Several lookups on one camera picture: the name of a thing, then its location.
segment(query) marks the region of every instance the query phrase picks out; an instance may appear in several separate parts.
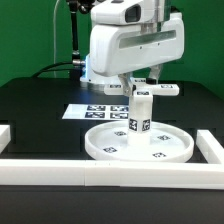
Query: white robot body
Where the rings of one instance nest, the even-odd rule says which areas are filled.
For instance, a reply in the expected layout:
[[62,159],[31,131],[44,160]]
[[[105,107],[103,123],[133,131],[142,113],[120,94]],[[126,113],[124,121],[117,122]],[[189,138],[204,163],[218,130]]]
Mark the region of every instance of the white robot body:
[[177,60],[184,52],[182,15],[171,14],[161,32],[144,35],[140,24],[96,25],[91,33],[90,52],[91,67],[102,76],[114,76]]

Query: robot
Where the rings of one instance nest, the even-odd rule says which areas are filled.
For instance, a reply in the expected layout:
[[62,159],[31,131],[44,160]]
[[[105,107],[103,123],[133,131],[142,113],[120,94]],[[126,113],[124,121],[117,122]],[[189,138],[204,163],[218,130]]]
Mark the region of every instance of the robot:
[[[151,119],[153,95],[179,93],[177,85],[161,85],[158,79],[163,63],[183,55],[182,14],[171,12],[170,0],[106,0],[91,10],[91,19],[90,73],[106,80],[105,94],[129,97],[129,118],[90,129],[85,136],[88,154],[96,160],[189,160],[192,137]],[[133,71],[147,67],[149,78],[138,82],[132,77]]]

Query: black tabletop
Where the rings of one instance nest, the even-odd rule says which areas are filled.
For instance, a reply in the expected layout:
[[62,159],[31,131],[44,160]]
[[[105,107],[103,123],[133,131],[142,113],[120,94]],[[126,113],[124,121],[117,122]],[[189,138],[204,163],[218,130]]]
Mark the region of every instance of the black tabletop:
[[[224,102],[200,84],[177,82],[176,97],[154,97],[153,120],[195,139],[208,129],[224,144]],[[68,104],[128,104],[68,79],[14,79],[0,88],[0,124],[12,141],[1,159],[91,159],[86,131],[105,121],[63,120]],[[190,162],[205,162],[195,147]],[[0,223],[223,223],[224,193],[215,190],[0,186]]]

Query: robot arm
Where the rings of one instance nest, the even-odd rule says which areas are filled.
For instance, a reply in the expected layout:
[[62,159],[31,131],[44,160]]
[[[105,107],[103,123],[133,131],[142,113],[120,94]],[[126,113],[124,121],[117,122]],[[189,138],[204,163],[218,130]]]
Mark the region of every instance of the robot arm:
[[107,0],[94,7],[90,39],[93,71],[115,76],[181,58],[184,26],[170,1]]

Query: black cable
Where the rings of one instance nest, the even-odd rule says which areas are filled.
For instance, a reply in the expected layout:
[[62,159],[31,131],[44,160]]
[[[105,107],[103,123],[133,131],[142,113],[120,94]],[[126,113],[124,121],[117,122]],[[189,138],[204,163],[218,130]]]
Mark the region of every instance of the black cable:
[[50,68],[55,68],[55,67],[58,67],[58,66],[61,66],[61,65],[72,65],[72,62],[71,61],[65,61],[65,62],[58,62],[58,63],[52,64],[52,65],[48,65],[47,67],[42,68],[38,72],[34,73],[31,77],[32,78],[37,78],[42,72],[45,72],[45,71],[49,70]]
[[49,69],[49,70],[44,70],[43,72],[61,72],[61,71],[70,71],[74,68],[62,68],[62,69]]

